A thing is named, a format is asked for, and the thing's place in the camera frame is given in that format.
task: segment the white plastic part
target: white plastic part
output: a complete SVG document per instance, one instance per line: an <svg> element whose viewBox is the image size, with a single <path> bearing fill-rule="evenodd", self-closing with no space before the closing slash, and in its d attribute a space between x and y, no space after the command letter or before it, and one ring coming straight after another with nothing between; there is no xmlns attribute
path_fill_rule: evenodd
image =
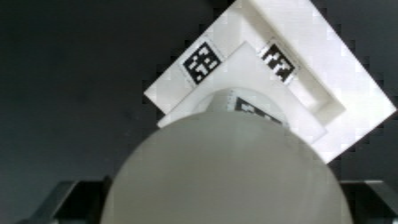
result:
<svg viewBox="0 0 398 224"><path fill-rule="evenodd" d="M294 69L285 84L326 127L328 134L312 147L331 162L397 108L310 0L235 2L146 90L146 96L170 113L198 88L184 63L205 42L218 57L210 62L223 63L246 41L260 57L276 45L290 61L285 65ZM202 80L214 75L212 71L205 73Z"/></svg>
<svg viewBox="0 0 398 224"><path fill-rule="evenodd" d="M326 128L283 82L274 77L273 70L248 43L221 64L212 77L202 82L175 110L166 115L159 126L166 127L175 121L191 116L203 99L230 87L251 89L271 98L283 110L292 132L308 143L313 143L326 135ZM257 103L257 106L267 111L267 105Z"/></svg>

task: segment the gray background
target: gray background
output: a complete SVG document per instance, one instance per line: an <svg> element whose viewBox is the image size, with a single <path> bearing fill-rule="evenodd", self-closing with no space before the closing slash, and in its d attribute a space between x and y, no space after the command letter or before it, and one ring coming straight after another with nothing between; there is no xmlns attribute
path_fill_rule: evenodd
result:
<svg viewBox="0 0 398 224"><path fill-rule="evenodd" d="M397 0L313 0L397 104ZM157 130L143 91L228 1L0 2L0 223L27 218L61 180L114 175ZM331 164L398 190L392 118Z"/></svg>

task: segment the qr-like tag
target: qr-like tag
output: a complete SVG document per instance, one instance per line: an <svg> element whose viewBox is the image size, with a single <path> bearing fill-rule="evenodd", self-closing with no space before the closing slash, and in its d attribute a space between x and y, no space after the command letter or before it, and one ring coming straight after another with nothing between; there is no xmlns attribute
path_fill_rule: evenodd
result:
<svg viewBox="0 0 398 224"><path fill-rule="evenodd" d="M283 124L283 122L264 112L264 110L258 109L258 107L241 97L237 98L235 111L255 114L273 120L278 124Z"/></svg>
<svg viewBox="0 0 398 224"><path fill-rule="evenodd" d="M205 41L196 52L184 62L184 68L198 85L202 84L219 65L221 58L216 54L209 42Z"/></svg>
<svg viewBox="0 0 398 224"><path fill-rule="evenodd" d="M281 81L290 82L297 66L294 65L292 59L278 46L278 41L271 42L271 47L262 51L260 57L269 65Z"/></svg>

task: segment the dark background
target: dark background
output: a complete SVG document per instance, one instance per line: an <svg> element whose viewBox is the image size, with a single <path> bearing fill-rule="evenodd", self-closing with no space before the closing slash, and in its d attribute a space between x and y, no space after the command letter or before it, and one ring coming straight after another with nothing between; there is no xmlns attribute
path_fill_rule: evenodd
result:
<svg viewBox="0 0 398 224"><path fill-rule="evenodd" d="M313 0L398 104L397 0ZM0 1L0 223L27 218L61 180L114 175L157 130L143 91L226 0ZM398 190L392 118L331 163Z"/></svg>

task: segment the white block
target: white block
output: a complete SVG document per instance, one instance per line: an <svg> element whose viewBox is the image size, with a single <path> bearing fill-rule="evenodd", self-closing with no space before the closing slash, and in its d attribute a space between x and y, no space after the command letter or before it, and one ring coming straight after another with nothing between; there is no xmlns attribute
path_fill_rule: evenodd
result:
<svg viewBox="0 0 398 224"><path fill-rule="evenodd" d="M281 80L274 76L273 70L258 57L257 50L246 43L216 69L212 77L205 79L194 92L161 120L159 126L168 126L177 120L191 116L209 96L232 87L250 89L271 98L285 113L290 130L312 144L326 135L326 128Z"/></svg>

